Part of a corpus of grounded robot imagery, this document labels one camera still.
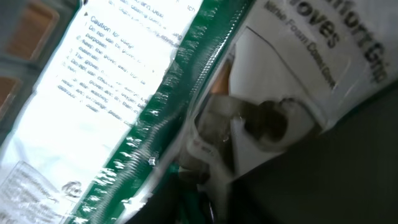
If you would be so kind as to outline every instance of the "small printed logo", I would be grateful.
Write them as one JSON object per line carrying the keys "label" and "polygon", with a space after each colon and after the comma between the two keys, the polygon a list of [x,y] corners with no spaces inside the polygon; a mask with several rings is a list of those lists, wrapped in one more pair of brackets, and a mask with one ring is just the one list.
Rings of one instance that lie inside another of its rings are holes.
{"label": "small printed logo", "polygon": [[78,198],[81,196],[81,183],[79,181],[71,181],[62,187],[66,196]]}

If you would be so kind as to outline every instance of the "green plastic strip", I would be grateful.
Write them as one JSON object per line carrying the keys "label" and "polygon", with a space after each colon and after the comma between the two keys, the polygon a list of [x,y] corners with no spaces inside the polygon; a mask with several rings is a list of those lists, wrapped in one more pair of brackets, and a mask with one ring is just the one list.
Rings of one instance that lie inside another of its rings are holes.
{"label": "green plastic strip", "polygon": [[253,0],[204,0],[162,84],[69,223],[114,223],[182,126]]}

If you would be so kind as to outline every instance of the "dark surface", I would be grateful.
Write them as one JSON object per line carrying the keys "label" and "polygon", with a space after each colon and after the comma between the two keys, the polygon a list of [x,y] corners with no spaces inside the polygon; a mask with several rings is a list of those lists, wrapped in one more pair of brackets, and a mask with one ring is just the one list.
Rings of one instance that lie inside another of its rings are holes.
{"label": "dark surface", "polygon": [[398,88],[245,175],[235,189],[254,209],[233,215],[258,223],[398,223]]}

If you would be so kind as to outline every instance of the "green fabric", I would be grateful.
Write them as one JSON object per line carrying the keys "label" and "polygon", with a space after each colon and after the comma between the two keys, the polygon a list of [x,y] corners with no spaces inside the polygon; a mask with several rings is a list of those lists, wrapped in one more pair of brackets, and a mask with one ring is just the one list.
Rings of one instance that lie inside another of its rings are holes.
{"label": "green fabric", "polygon": [[252,2],[204,0],[159,89],[69,223],[116,221],[122,201],[133,197],[151,173],[149,158],[158,160],[182,126],[189,103],[210,78]]}

